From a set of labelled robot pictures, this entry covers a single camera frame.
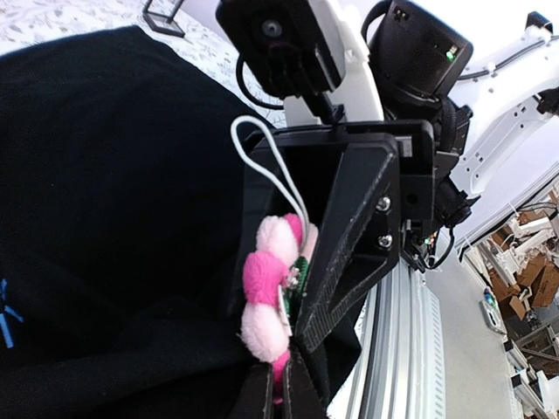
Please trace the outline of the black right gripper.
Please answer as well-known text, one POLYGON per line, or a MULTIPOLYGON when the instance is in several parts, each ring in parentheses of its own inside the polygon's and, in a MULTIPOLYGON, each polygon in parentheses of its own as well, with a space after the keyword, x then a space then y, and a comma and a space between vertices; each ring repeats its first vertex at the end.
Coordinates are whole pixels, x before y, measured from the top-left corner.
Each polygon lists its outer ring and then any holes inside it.
POLYGON ((273 133, 288 173, 256 129, 246 156, 293 180, 296 202, 319 229, 295 339, 312 353, 398 262, 403 223, 430 222, 434 140, 424 120, 354 122, 273 133))

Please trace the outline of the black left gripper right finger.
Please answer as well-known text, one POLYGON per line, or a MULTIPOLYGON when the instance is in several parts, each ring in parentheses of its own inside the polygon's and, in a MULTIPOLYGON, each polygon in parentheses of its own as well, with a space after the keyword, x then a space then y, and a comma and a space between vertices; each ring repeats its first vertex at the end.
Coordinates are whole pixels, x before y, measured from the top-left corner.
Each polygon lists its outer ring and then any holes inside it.
POLYGON ((304 360, 297 348, 291 351, 291 358, 283 374, 282 418, 285 419, 326 419, 327 411, 304 360))

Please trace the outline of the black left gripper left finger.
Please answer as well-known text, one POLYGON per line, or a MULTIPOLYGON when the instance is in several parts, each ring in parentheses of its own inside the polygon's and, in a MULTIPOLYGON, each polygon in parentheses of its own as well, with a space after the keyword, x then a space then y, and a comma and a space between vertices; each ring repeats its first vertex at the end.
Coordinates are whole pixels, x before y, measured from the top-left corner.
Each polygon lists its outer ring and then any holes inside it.
POLYGON ((227 419, 271 419, 273 417, 273 367, 253 365, 245 377, 227 419))

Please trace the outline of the pink flower plush brooch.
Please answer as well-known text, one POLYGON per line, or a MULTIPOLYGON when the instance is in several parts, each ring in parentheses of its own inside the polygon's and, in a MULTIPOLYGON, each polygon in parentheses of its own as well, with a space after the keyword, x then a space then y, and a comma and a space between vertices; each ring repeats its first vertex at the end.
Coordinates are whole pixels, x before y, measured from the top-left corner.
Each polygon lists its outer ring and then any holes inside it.
POLYGON ((269 180, 293 208, 292 213, 266 216, 262 220, 256 233, 255 251, 247 256, 242 272, 246 303, 240 338, 257 360, 272 366, 273 403, 280 405, 284 400, 284 372, 291 360, 292 302, 303 295, 319 231, 310 222, 306 204, 270 129, 261 120, 242 115, 231 124, 231 139, 244 164, 269 180), (245 123, 258 127, 265 136, 283 180, 245 152, 238 135, 238 127, 245 123))

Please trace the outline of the black t-shirt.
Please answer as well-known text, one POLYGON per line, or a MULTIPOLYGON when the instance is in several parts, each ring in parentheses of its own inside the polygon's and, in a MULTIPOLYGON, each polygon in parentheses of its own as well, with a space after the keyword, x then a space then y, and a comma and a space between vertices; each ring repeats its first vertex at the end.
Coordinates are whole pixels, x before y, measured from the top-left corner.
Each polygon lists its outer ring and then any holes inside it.
POLYGON ((142 29, 1 57, 1 415, 225 418, 250 108, 142 29))

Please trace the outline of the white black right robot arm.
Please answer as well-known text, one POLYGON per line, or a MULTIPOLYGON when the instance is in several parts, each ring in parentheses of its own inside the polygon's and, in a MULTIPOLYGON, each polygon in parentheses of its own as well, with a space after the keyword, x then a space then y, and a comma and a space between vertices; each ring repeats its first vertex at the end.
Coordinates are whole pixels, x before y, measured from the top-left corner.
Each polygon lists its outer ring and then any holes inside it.
POLYGON ((241 337, 262 361, 314 351, 404 260, 437 268, 488 176, 558 112, 558 38, 522 41, 473 72, 472 44, 410 1, 355 25, 334 1, 229 1, 220 24, 286 127, 236 141, 244 160, 241 337))

